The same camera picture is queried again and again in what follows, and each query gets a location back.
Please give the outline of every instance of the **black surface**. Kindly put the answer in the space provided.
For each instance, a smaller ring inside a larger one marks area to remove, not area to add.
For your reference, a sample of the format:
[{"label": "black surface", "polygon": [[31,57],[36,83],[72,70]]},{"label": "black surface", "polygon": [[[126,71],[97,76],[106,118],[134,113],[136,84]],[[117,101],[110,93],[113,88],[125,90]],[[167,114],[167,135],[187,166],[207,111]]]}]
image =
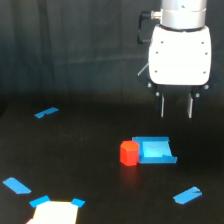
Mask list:
[{"label": "black surface", "polygon": [[[12,102],[0,120],[0,220],[25,223],[29,201],[80,198],[77,224],[224,223],[223,107],[202,104],[189,120],[186,102],[151,105],[44,105]],[[59,111],[37,119],[51,106]],[[119,146],[133,136],[169,136],[176,165],[119,163]],[[14,177],[32,190],[16,195],[2,184]],[[193,187],[203,196],[186,205],[173,196]]]}]

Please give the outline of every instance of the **blue plastic piece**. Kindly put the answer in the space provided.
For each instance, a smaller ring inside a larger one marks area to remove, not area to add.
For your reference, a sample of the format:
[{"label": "blue plastic piece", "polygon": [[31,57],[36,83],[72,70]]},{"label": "blue plastic piece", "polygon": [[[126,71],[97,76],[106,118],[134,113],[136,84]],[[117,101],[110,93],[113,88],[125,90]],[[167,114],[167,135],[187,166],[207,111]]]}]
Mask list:
[{"label": "blue plastic piece", "polygon": [[29,188],[21,184],[18,180],[16,180],[13,177],[10,177],[9,179],[3,181],[3,184],[9,187],[16,194],[29,194],[31,192]]},{"label": "blue plastic piece", "polygon": [[34,201],[31,201],[31,202],[30,202],[30,205],[31,205],[33,208],[36,208],[38,205],[43,204],[43,203],[45,203],[45,202],[47,202],[47,201],[50,201],[50,198],[46,195],[46,196],[44,196],[44,197],[38,198],[38,199],[36,199],[36,200],[34,200]]},{"label": "blue plastic piece", "polygon": [[45,114],[52,114],[52,113],[54,113],[54,112],[56,112],[56,111],[58,111],[57,108],[55,108],[55,107],[51,107],[51,108],[48,109],[48,110],[45,110],[45,111],[42,111],[42,112],[40,112],[40,113],[35,114],[34,116],[37,117],[37,118],[42,118]]},{"label": "blue plastic piece", "polygon": [[169,137],[133,137],[132,139],[144,141],[144,142],[158,142],[158,141],[166,141],[169,142]]},{"label": "blue plastic piece", "polygon": [[85,201],[82,201],[80,199],[74,198],[71,203],[73,205],[77,205],[79,208],[81,208],[85,204]]},{"label": "blue plastic piece", "polygon": [[[177,162],[177,157],[173,157],[171,154],[168,137],[133,137],[132,140],[139,144],[140,164],[174,164]],[[156,151],[153,147],[156,147],[159,144],[163,147]]]},{"label": "blue plastic piece", "polygon": [[183,205],[201,195],[202,193],[197,187],[192,187],[191,189],[184,191],[183,193],[173,197],[173,199],[175,200],[176,203]]},{"label": "blue plastic piece", "polygon": [[162,157],[140,157],[139,161],[140,164],[170,164],[176,163],[177,157],[173,156],[162,156]]},{"label": "blue plastic piece", "polygon": [[144,157],[172,156],[169,143],[167,141],[143,142]]}]

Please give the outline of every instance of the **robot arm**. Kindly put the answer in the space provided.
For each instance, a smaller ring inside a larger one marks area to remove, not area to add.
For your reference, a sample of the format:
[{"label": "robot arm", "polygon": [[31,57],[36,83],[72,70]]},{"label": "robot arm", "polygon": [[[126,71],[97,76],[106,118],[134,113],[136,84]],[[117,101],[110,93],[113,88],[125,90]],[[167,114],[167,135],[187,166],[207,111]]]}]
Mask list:
[{"label": "robot arm", "polygon": [[206,5],[207,0],[162,0],[159,12],[142,12],[139,18],[139,44],[150,42],[140,38],[142,21],[149,18],[160,20],[153,31],[147,65],[148,87],[156,86],[161,116],[164,113],[165,85],[192,86],[188,105],[190,118],[197,108],[199,90],[205,85],[207,89],[212,50],[209,28],[205,26]]}]

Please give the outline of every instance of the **blue tape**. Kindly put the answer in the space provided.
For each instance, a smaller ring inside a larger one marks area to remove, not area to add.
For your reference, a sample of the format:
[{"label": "blue tape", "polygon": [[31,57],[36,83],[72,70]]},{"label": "blue tape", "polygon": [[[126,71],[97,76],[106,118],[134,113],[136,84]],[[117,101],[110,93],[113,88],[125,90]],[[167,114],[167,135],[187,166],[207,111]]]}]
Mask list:
[{"label": "blue tape", "polygon": [[176,203],[183,205],[201,195],[202,193],[197,187],[192,187],[191,189],[184,191],[183,193],[173,197],[173,199],[175,200]]},{"label": "blue tape", "polygon": [[45,203],[45,202],[47,202],[47,201],[50,201],[50,198],[46,195],[46,196],[44,196],[44,197],[38,198],[38,199],[36,199],[36,200],[34,200],[34,201],[31,201],[31,202],[30,202],[30,205],[31,205],[33,208],[36,208],[38,205],[43,204],[43,203]]},{"label": "blue tape", "polygon": [[85,201],[82,201],[80,199],[74,198],[71,203],[73,205],[77,205],[79,208],[81,208],[85,204]]},{"label": "blue tape", "polygon": [[10,177],[9,179],[3,181],[3,184],[9,187],[16,194],[29,194],[31,192],[29,188],[24,186],[22,183],[20,183],[13,177]]},{"label": "blue tape", "polygon": [[52,113],[54,113],[54,112],[56,112],[56,111],[58,111],[58,109],[55,108],[55,107],[52,107],[52,108],[50,108],[50,109],[47,109],[47,110],[42,111],[42,112],[40,112],[40,113],[37,113],[37,114],[35,114],[34,116],[37,117],[37,118],[42,118],[45,114],[52,114]]}]

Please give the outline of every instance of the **red block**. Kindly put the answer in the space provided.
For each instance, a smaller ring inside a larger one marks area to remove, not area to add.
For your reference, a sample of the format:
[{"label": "red block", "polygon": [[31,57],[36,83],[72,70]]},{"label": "red block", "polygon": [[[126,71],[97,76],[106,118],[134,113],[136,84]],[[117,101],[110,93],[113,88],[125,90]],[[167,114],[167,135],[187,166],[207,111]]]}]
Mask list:
[{"label": "red block", "polygon": [[134,141],[124,141],[120,146],[120,162],[126,166],[136,166],[139,160],[139,145]]}]

